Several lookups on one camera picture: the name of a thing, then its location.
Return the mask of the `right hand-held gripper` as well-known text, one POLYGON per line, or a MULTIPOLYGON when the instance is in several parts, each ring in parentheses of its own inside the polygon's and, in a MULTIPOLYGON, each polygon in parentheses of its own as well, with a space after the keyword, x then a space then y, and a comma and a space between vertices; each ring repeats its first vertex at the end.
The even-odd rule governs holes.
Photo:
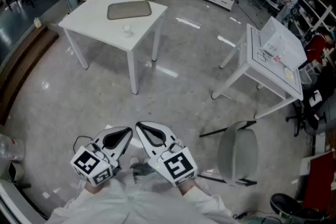
POLYGON ((197 165, 194 158, 188 147, 184 146, 181 140, 176 140, 176 135, 168 126, 141 121, 136 123, 135 130, 146 153, 151 157, 148 161, 149 166, 174 187, 195 178, 197 165), (168 149, 155 156, 159 148, 168 145, 168 149))

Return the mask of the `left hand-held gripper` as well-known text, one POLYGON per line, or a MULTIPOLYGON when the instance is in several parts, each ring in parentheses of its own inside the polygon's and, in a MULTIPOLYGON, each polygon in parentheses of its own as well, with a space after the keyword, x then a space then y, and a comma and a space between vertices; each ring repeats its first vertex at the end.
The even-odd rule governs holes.
POLYGON ((118 159, 126 152, 132 137, 130 127, 105 129, 87 147, 80 146, 70 164, 79 176, 98 186, 121 170, 118 159))

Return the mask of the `beige rectangular tray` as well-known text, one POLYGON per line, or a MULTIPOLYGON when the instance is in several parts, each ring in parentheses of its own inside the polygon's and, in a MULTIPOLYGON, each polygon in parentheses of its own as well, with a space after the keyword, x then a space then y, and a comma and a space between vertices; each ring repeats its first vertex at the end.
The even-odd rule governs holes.
POLYGON ((133 1, 110 4, 107 10, 107 19, 118 20, 136 17, 146 17, 152 14, 148 1, 133 1))

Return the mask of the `person's right forearm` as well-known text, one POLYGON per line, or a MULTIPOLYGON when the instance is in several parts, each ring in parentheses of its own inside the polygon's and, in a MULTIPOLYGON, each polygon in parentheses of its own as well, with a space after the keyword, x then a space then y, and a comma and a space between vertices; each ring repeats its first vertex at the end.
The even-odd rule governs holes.
POLYGON ((194 179, 189 179, 178 186, 181 195, 194 208, 212 223, 240 224, 232 217, 231 211, 225 207, 220 195, 208 195, 194 179))

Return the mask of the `person's left forearm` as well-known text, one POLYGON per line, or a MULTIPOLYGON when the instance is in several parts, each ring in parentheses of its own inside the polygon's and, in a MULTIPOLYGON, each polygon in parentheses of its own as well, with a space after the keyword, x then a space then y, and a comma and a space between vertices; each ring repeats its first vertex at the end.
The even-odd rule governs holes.
POLYGON ((112 179, 97 193, 84 189, 76 199, 56 208, 46 224, 122 224, 126 219, 123 186, 112 179))

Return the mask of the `person's legs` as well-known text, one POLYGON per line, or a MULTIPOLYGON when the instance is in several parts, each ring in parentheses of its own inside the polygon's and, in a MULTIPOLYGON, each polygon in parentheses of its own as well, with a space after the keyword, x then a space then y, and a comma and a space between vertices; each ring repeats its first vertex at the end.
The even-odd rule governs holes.
POLYGON ((141 162, 137 157, 131 157, 130 169, 132 170, 134 182, 148 182, 155 178, 155 170, 148 164, 149 158, 141 162))

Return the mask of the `person's torso in white coat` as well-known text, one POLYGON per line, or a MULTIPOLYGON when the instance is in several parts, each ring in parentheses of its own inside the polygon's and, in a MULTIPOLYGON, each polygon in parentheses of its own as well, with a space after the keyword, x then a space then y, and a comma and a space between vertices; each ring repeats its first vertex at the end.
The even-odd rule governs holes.
MULTIPOLYGON (((123 186, 123 207, 127 210, 127 216, 122 224, 217 224, 203 217, 181 195, 178 187, 170 187, 158 175, 148 182, 136 184, 129 170, 112 179, 123 186)), ((95 194, 102 187, 89 189, 86 186, 84 189, 95 194)))

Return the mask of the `grey chair with black legs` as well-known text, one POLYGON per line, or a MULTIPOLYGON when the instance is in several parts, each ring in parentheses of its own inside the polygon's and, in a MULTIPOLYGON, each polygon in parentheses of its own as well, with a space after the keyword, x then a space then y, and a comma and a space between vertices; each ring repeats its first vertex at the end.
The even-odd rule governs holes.
POLYGON ((256 181, 248 178, 257 171, 258 166, 257 138, 249 128, 254 124, 255 120, 239 121, 229 127, 199 135, 222 135, 217 149, 217 167, 221 178, 206 176, 205 172, 199 173, 198 177, 231 186, 256 185, 256 181))

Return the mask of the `pale waste bin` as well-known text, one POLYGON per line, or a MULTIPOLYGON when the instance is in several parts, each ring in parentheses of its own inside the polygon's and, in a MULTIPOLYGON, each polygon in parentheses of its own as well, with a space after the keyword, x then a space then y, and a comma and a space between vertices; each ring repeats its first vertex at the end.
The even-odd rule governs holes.
POLYGON ((24 178, 25 170, 20 163, 10 162, 8 166, 8 174, 13 182, 19 182, 24 178))

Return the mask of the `clear plastic bag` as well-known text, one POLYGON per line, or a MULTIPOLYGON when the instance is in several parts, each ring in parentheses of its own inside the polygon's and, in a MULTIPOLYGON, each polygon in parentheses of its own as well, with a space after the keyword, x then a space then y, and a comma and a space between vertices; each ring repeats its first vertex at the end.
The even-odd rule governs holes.
POLYGON ((0 157, 10 161, 23 161, 25 157, 24 142, 0 134, 0 157))

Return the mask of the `white framed cabinet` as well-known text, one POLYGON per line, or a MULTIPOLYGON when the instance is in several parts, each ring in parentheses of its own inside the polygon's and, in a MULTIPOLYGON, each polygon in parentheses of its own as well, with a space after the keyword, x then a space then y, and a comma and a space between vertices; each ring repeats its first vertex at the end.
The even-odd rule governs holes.
POLYGON ((0 212, 10 224, 45 224, 48 217, 13 183, 0 179, 0 212))

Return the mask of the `white square table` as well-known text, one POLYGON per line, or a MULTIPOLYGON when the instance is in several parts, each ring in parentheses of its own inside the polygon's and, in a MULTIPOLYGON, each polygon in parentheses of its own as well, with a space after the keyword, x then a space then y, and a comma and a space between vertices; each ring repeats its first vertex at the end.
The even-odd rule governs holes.
POLYGON ((63 28, 73 51, 85 70, 89 68, 89 65, 78 44, 69 34, 70 31, 125 51, 128 58, 131 91, 134 95, 137 95, 139 92, 139 80, 137 60, 135 58, 134 50, 150 31, 154 30, 155 35, 152 49, 152 61, 157 61, 161 27, 165 12, 167 11, 167 6, 149 2, 152 10, 150 16, 118 20, 107 19, 107 10, 110 4, 133 1, 141 0, 87 0, 73 12, 66 15, 58 26, 63 28), (131 25, 133 34, 129 38, 124 37, 124 25, 131 25))

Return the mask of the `white side table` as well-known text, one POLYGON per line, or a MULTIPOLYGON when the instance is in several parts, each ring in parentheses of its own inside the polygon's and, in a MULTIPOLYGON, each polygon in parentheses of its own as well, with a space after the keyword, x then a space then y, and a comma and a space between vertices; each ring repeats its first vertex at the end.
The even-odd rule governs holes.
POLYGON ((257 112, 254 115, 254 119, 267 116, 297 100, 303 100, 299 71, 294 71, 293 79, 289 80, 285 75, 285 66, 280 62, 273 62, 262 51, 260 47, 260 31, 251 24, 247 24, 245 33, 219 67, 223 69, 236 52, 239 53, 236 70, 211 94, 212 99, 217 99, 236 80, 246 75, 258 83, 258 88, 265 87, 282 98, 282 101, 276 105, 257 112))

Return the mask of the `black round seat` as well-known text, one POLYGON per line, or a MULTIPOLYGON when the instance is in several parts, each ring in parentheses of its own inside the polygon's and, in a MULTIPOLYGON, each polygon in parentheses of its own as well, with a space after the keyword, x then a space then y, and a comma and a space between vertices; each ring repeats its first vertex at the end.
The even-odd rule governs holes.
POLYGON ((303 208, 299 202, 286 194, 273 194, 270 205, 276 214, 284 219, 290 219, 293 224, 313 224, 329 218, 317 209, 303 208))

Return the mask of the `white plate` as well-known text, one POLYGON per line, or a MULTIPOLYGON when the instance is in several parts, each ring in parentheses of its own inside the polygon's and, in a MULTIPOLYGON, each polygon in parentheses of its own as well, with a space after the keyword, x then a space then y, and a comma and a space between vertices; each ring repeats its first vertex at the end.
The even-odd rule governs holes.
POLYGON ((294 75, 291 70, 289 70, 286 66, 283 68, 283 72, 287 80, 292 81, 294 79, 294 75))

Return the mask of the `black office chair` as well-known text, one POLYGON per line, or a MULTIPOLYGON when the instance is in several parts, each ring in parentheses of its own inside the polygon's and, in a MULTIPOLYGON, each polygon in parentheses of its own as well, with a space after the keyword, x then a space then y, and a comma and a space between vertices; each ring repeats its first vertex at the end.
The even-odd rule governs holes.
POLYGON ((285 121, 297 120, 294 137, 299 135, 300 130, 306 130, 308 124, 316 131, 320 122, 327 122, 325 112, 319 115, 319 109, 331 93, 333 93, 333 89, 330 91, 325 83, 317 82, 311 89, 303 91, 303 100, 299 100, 298 105, 292 103, 295 115, 287 116, 285 121))

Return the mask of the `white microwave oven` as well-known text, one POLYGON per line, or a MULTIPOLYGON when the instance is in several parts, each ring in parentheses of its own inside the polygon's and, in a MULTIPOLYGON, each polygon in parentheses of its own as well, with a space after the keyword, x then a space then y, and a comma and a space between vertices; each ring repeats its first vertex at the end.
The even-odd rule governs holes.
POLYGON ((274 17, 260 31, 260 46, 274 62, 281 62, 291 71, 307 60, 300 40, 274 17))

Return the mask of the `red panel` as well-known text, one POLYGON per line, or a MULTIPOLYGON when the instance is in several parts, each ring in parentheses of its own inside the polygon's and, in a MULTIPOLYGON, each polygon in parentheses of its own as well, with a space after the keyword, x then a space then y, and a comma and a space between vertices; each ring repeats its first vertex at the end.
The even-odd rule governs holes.
POLYGON ((303 208, 314 208, 320 212, 327 212, 335 171, 334 152, 311 160, 303 208))

